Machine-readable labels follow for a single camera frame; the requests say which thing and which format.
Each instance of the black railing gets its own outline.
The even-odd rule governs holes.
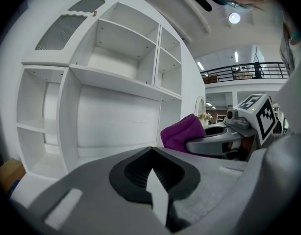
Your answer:
[[[249,63],[231,65],[202,71],[205,84],[245,79],[286,79],[289,78],[284,63]]]

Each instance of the ceiling light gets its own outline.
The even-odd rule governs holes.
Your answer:
[[[236,62],[236,63],[239,62],[238,52],[236,51],[236,52],[234,53],[234,55],[235,55],[235,62]]]
[[[240,21],[241,17],[238,13],[231,13],[229,15],[229,21],[232,24],[237,24]]]
[[[200,69],[203,71],[204,70],[204,67],[203,65],[201,65],[201,62],[197,62],[198,66],[200,67]]]

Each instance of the purple cloth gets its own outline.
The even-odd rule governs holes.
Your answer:
[[[190,114],[180,122],[167,127],[160,133],[165,148],[189,153],[185,149],[185,141],[206,137],[201,121],[194,114]]]

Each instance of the white shelf board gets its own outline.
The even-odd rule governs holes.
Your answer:
[[[160,46],[164,49],[170,50],[179,44],[180,42],[170,32],[162,27]]]
[[[157,101],[181,100],[181,97],[174,93],[115,73],[80,65],[70,65],[70,68],[83,85],[105,88]]]
[[[99,19],[96,46],[142,60],[156,43],[136,31],[108,20]]]
[[[170,91],[170,90],[168,90],[168,89],[166,89],[166,88],[164,88],[164,87],[161,87],[161,86],[157,86],[157,88],[160,89],[160,90],[163,90],[163,91],[165,91],[165,92],[167,92],[167,93],[173,94],[173,95],[175,95],[176,97],[178,97],[179,99],[181,99],[181,95],[179,95],[179,94],[177,94],[177,93],[175,93],[175,92],[173,92],[173,91]]]
[[[46,153],[30,172],[55,179],[60,179],[66,175],[60,155],[51,153]]]
[[[56,120],[49,118],[40,118],[25,120],[17,123],[17,126],[26,130],[56,135]]]
[[[152,34],[157,35],[158,32],[159,24],[156,21],[120,2],[110,7],[101,18],[123,25],[150,38]]]
[[[175,59],[175,57],[173,57],[169,52],[160,47],[158,70],[160,72],[166,72],[179,66],[181,66],[181,63],[177,59]]]
[[[40,66],[40,65],[25,65],[24,66],[25,71],[32,73],[33,75],[39,77],[40,79],[43,79],[44,81],[48,83],[61,83],[62,76],[64,71],[67,68],[61,68],[61,67],[49,67],[49,66]]]

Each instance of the flowers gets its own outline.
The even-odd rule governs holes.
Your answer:
[[[200,113],[200,114],[198,115],[198,118],[199,118],[199,119],[202,119],[202,120],[211,120],[211,119],[213,118],[213,116],[210,115],[210,113],[204,112],[204,113]]]

